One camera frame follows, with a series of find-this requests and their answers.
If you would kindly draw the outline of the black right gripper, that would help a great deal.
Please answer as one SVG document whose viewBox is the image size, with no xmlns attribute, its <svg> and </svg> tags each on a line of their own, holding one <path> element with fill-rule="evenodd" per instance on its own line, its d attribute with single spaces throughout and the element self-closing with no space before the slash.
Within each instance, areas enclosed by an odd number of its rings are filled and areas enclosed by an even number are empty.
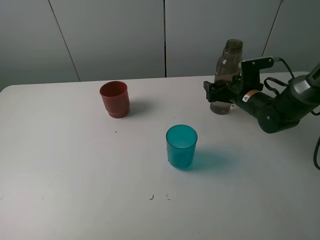
<svg viewBox="0 0 320 240">
<path fill-rule="evenodd" d="M 203 82 L 206 99 L 209 103 L 223 102 L 235 105 L 263 105 L 264 94 L 260 74 L 234 76 L 232 82 L 218 80 Z"/>
</svg>

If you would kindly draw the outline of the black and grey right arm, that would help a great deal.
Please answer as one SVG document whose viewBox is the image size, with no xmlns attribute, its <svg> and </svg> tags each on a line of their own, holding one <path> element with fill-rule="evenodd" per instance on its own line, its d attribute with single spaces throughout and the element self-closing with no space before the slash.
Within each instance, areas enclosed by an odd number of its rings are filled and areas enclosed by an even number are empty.
<svg viewBox="0 0 320 240">
<path fill-rule="evenodd" d="M 208 102 L 224 102 L 238 106 L 253 116 L 260 128 L 273 134 L 298 125 L 300 120 L 320 105 L 320 67 L 309 74 L 292 78 L 275 97 L 262 92 L 260 70 L 242 71 L 232 82 L 204 81 Z"/>
</svg>

